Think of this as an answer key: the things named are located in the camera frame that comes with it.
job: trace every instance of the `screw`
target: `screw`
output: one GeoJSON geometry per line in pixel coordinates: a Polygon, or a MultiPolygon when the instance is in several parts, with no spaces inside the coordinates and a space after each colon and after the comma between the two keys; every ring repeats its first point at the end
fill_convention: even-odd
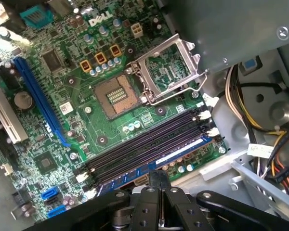
{"type": "Polygon", "coordinates": [[[170,189],[170,192],[173,192],[173,193],[175,193],[175,192],[177,193],[178,191],[179,191],[179,190],[176,189],[176,188],[171,188],[171,189],[170,189]]]}
{"type": "Polygon", "coordinates": [[[230,184],[230,187],[232,191],[237,191],[239,189],[238,185],[235,183],[230,184]]]}
{"type": "Polygon", "coordinates": [[[221,153],[221,154],[225,154],[225,153],[226,153],[225,147],[220,147],[220,148],[218,149],[218,152],[221,153]]]}
{"type": "Polygon", "coordinates": [[[198,97],[199,97],[199,93],[198,93],[197,91],[193,91],[192,97],[193,97],[194,99],[198,98],[198,97]]]}
{"type": "Polygon", "coordinates": [[[92,112],[92,109],[90,107],[85,108],[85,113],[89,114],[92,112]]]}
{"type": "Polygon", "coordinates": [[[123,197],[123,196],[124,196],[124,193],[122,193],[122,192],[119,192],[116,194],[116,197],[123,197]]]}
{"type": "Polygon", "coordinates": [[[204,196],[205,198],[210,198],[212,195],[211,195],[210,193],[208,193],[208,192],[205,192],[205,193],[203,194],[203,196],[204,196]]]}
{"type": "Polygon", "coordinates": [[[287,40],[289,38],[289,30],[285,26],[281,26],[277,29],[277,37],[280,40],[287,40]]]}
{"type": "Polygon", "coordinates": [[[155,191],[154,188],[147,188],[146,190],[147,190],[147,192],[154,192],[155,191]]]}
{"type": "Polygon", "coordinates": [[[76,154],[76,153],[71,153],[71,154],[69,155],[69,158],[70,158],[71,160],[76,160],[76,159],[77,159],[77,154],[76,154]]]}
{"type": "Polygon", "coordinates": [[[223,63],[226,64],[226,65],[228,65],[228,59],[223,58],[223,63]]]}
{"type": "Polygon", "coordinates": [[[131,73],[133,73],[133,69],[131,67],[127,68],[125,70],[126,74],[130,75],[131,73]]]}

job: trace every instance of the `capacitor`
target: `capacitor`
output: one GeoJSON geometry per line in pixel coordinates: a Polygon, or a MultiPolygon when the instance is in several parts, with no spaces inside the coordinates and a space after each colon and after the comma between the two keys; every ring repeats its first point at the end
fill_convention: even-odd
{"type": "Polygon", "coordinates": [[[98,29],[98,31],[100,32],[101,35],[103,36],[107,36],[109,31],[105,26],[100,26],[100,28],[98,29]]]}
{"type": "Polygon", "coordinates": [[[27,210],[24,214],[26,218],[30,217],[35,212],[35,207],[31,207],[29,210],[27,210]]]}
{"type": "Polygon", "coordinates": [[[95,70],[93,70],[93,69],[89,72],[89,74],[90,74],[91,76],[93,76],[93,77],[96,77],[96,76],[97,76],[97,72],[96,72],[95,70]]]}
{"type": "Polygon", "coordinates": [[[108,64],[109,67],[114,67],[114,66],[115,66],[115,62],[112,61],[112,60],[109,60],[109,61],[107,62],[107,64],[108,64]]]}
{"type": "Polygon", "coordinates": [[[70,158],[71,160],[76,160],[76,159],[78,158],[78,156],[77,156],[76,153],[71,153],[71,154],[69,155],[69,158],[70,158]]]}
{"type": "Polygon", "coordinates": [[[134,124],[129,124],[129,131],[134,131],[135,127],[134,127],[134,124]]]}
{"type": "Polygon", "coordinates": [[[129,132],[129,127],[128,126],[124,126],[122,128],[122,131],[125,132],[125,133],[128,133],[129,132]]]}
{"type": "Polygon", "coordinates": [[[28,92],[21,91],[15,95],[14,103],[19,109],[27,110],[32,107],[33,99],[28,92]]]}
{"type": "Polygon", "coordinates": [[[82,16],[79,15],[79,14],[76,15],[76,21],[77,21],[77,24],[78,24],[79,26],[82,26],[82,25],[85,24],[85,21],[83,20],[82,16]]]}
{"type": "Polygon", "coordinates": [[[120,19],[115,18],[114,21],[112,22],[115,28],[120,29],[122,27],[122,22],[120,19]]]}
{"type": "Polygon", "coordinates": [[[70,131],[67,132],[67,136],[68,136],[68,137],[73,137],[73,136],[75,136],[75,135],[76,135],[75,130],[70,130],[70,131]]]}
{"type": "Polygon", "coordinates": [[[153,19],[153,23],[156,23],[156,24],[157,24],[158,22],[159,22],[159,19],[158,19],[158,18],[154,18],[154,19],[153,19]]]}
{"type": "Polygon", "coordinates": [[[6,62],[4,64],[4,67],[7,68],[7,69],[10,69],[12,67],[12,63],[11,62],[6,62]]]}
{"type": "Polygon", "coordinates": [[[140,128],[140,126],[141,126],[140,121],[139,121],[139,120],[136,120],[136,121],[134,122],[134,127],[138,129],[138,128],[140,128]]]}
{"type": "Polygon", "coordinates": [[[32,207],[32,204],[31,203],[28,203],[28,204],[24,204],[23,206],[21,206],[21,210],[23,212],[26,212],[28,209],[30,209],[32,207]]]}
{"type": "Polygon", "coordinates": [[[85,108],[85,113],[90,114],[92,112],[92,109],[90,107],[85,108]]]}
{"type": "Polygon", "coordinates": [[[10,74],[13,75],[13,76],[16,75],[15,69],[11,69],[11,70],[10,70],[10,74]]]}
{"type": "Polygon", "coordinates": [[[115,62],[115,64],[121,64],[122,60],[118,57],[115,57],[114,62],[115,62]]]}
{"type": "Polygon", "coordinates": [[[101,74],[101,73],[103,73],[103,69],[100,67],[100,66],[97,66],[96,68],[95,68],[95,71],[98,73],[98,74],[101,74]]]}
{"type": "Polygon", "coordinates": [[[89,34],[85,34],[83,36],[83,40],[85,40],[85,42],[89,43],[89,44],[92,44],[93,43],[93,37],[89,34]]]}
{"type": "Polygon", "coordinates": [[[103,70],[109,70],[109,66],[107,64],[102,64],[102,69],[103,70]]]}
{"type": "Polygon", "coordinates": [[[77,23],[76,19],[74,19],[74,18],[71,18],[69,20],[69,24],[75,29],[78,27],[78,23],[77,23]]]}
{"type": "Polygon", "coordinates": [[[178,167],[178,172],[184,173],[185,172],[185,168],[183,166],[179,166],[178,167]]]}
{"type": "Polygon", "coordinates": [[[63,204],[64,206],[68,205],[68,202],[69,202],[70,199],[71,199],[71,196],[65,196],[65,197],[63,198],[62,204],[63,204]]]}
{"type": "Polygon", "coordinates": [[[191,172],[194,170],[194,166],[193,165],[188,165],[186,166],[187,171],[191,172]]]}

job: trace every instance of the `white label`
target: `white label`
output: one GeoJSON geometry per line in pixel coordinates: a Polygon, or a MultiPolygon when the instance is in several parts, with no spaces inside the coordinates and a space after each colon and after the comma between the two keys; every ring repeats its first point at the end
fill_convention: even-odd
{"type": "Polygon", "coordinates": [[[166,160],[169,160],[170,158],[173,158],[174,156],[179,155],[180,153],[186,151],[187,149],[190,149],[191,147],[193,147],[193,146],[195,146],[197,144],[200,144],[201,142],[203,142],[203,139],[198,139],[198,140],[190,143],[189,145],[187,145],[187,146],[185,146],[185,147],[183,147],[183,148],[181,148],[181,149],[179,149],[179,150],[177,150],[177,151],[175,151],[175,152],[173,152],[173,153],[171,153],[171,154],[169,154],[169,155],[157,160],[155,163],[158,165],[158,164],[160,164],[160,163],[162,163],[162,162],[164,162],[166,160]]]}
{"type": "Polygon", "coordinates": [[[252,155],[255,157],[261,157],[268,159],[273,151],[274,147],[262,145],[262,144],[255,144],[250,143],[249,149],[247,151],[247,155],[252,155]]]}
{"type": "Polygon", "coordinates": [[[90,19],[89,24],[90,24],[90,26],[96,26],[98,23],[101,23],[104,20],[107,20],[107,19],[112,18],[112,17],[113,17],[113,15],[111,13],[109,13],[109,11],[106,11],[105,13],[102,13],[101,15],[98,15],[95,18],[90,19]]]}
{"type": "Polygon", "coordinates": [[[68,113],[72,112],[74,109],[70,102],[66,102],[60,105],[60,110],[63,115],[67,115],[68,113]]]}

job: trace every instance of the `pci slot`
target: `pci slot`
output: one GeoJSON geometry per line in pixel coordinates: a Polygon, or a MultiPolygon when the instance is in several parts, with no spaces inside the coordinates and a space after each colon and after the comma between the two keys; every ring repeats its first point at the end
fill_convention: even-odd
{"type": "Polygon", "coordinates": [[[28,135],[17,118],[15,112],[6,99],[0,87],[0,122],[12,143],[18,143],[28,139],[28,135]]]}
{"type": "Polygon", "coordinates": [[[40,109],[41,113],[45,117],[45,120],[49,124],[52,131],[59,138],[63,146],[70,147],[71,144],[66,142],[64,134],[62,133],[61,125],[57,119],[57,116],[55,115],[55,112],[50,106],[47,98],[45,97],[42,89],[40,88],[32,71],[30,70],[30,67],[27,64],[26,60],[22,57],[16,57],[14,59],[14,63],[15,63],[17,70],[24,78],[27,88],[29,89],[33,99],[35,100],[38,108],[40,109]]]}

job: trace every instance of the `sata port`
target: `sata port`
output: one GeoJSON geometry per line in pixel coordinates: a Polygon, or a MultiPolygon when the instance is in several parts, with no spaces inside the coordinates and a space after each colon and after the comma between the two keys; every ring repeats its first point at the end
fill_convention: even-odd
{"type": "Polygon", "coordinates": [[[136,186],[146,185],[148,183],[149,183],[149,176],[148,175],[144,175],[144,176],[134,180],[134,184],[136,186]]]}

